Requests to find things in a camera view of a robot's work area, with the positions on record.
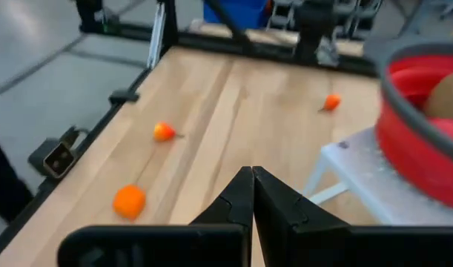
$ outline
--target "orange ball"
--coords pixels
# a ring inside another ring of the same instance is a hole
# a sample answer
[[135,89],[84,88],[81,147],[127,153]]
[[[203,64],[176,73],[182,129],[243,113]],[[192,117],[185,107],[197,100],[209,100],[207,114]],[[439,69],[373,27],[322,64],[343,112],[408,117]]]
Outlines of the orange ball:
[[157,141],[167,141],[174,138],[175,130],[165,122],[159,122],[153,129],[153,138]]
[[331,94],[327,96],[327,99],[325,100],[325,104],[323,105],[323,110],[325,111],[332,111],[335,108],[338,107],[338,105],[341,102],[341,97],[340,95],[337,94]]
[[135,185],[128,185],[120,189],[114,197],[114,211],[129,220],[135,220],[144,207],[145,193]]

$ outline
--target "red plastic bowl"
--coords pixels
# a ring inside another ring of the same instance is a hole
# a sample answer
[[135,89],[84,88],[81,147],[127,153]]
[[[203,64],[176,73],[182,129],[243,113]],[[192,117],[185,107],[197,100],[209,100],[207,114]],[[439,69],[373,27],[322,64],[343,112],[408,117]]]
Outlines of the red plastic bowl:
[[[392,85],[416,109],[422,108],[432,88],[450,73],[453,56],[413,56],[388,66]],[[429,123],[453,139],[452,119],[434,118]],[[376,135],[383,154],[403,177],[453,207],[453,159],[411,129],[385,97]]]

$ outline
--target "wooden tabletop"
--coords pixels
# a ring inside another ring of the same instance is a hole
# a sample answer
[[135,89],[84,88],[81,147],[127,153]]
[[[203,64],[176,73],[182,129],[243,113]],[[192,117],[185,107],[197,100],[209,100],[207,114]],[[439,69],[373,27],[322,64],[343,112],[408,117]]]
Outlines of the wooden tabletop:
[[[321,146],[373,125],[379,112],[375,79],[176,47],[138,92],[1,253],[0,266],[56,266],[60,242],[85,225],[188,224],[244,165],[302,189]],[[341,106],[317,112],[331,92]],[[185,137],[154,142],[158,121]],[[326,178],[322,187],[335,182]],[[128,184],[147,194],[132,223],[112,209]],[[323,207],[351,223],[373,222],[350,194]],[[263,266],[256,232],[254,244],[253,266]]]

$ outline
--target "concrete floor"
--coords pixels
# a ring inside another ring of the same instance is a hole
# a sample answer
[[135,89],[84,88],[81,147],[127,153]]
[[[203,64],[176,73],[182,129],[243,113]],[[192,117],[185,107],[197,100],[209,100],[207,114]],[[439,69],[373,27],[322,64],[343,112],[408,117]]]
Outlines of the concrete floor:
[[[413,1],[404,1],[410,10]],[[153,21],[154,0],[105,0],[121,19]],[[202,18],[200,0],[177,1],[179,28]],[[445,36],[453,16],[424,23],[426,36]],[[373,35],[395,36],[404,19],[386,2]],[[0,144],[21,178],[36,191],[42,178],[28,155],[49,136],[71,125],[92,128],[108,110],[108,96],[126,88],[141,72],[148,44],[82,36],[73,2],[0,0]],[[0,220],[0,232],[4,223]]]

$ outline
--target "orange foam cube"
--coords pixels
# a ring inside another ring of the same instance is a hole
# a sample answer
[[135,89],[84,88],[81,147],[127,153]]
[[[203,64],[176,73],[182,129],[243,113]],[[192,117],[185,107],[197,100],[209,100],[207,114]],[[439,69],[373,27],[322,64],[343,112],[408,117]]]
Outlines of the orange foam cube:
[[135,220],[142,213],[144,206],[145,193],[135,185],[120,189],[114,197],[114,211],[129,220]]

